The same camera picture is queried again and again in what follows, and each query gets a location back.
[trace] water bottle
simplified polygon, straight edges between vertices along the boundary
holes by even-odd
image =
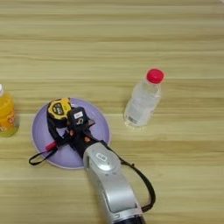
[[[124,111],[125,124],[134,127],[147,124],[161,98],[160,83],[163,78],[162,71],[151,69],[146,77],[136,84]]]

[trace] plastic bottle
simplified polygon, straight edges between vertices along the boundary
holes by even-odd
[[[163,78],[162,71],[151,69],[145,79],[136,84],[124,111],[125,124],[134,127],[147,124],[161,98],[160,83]]]
[[[4,92],[0,84],[0,137],[11,137],[18,131],[18,119],[15,116],[14,102]]]

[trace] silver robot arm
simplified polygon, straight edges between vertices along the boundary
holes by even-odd
[[[109,224],[144,224],[143,211],[123,176],[121,161],[102,143],[86,148],[84,165],[94,182]]]

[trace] yellow bottle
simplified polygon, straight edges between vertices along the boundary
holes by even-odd
[[[15,115],[14,101],[5,94],[0,84],[0,137],[11,137],[18,131],[18,119]]]

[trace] tape measure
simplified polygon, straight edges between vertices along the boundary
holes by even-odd
[[[47,115],[53,119],[58,128],[63,128],[67,126],[67,112],[71,109],[70,99],[62,98],[49,103]]]

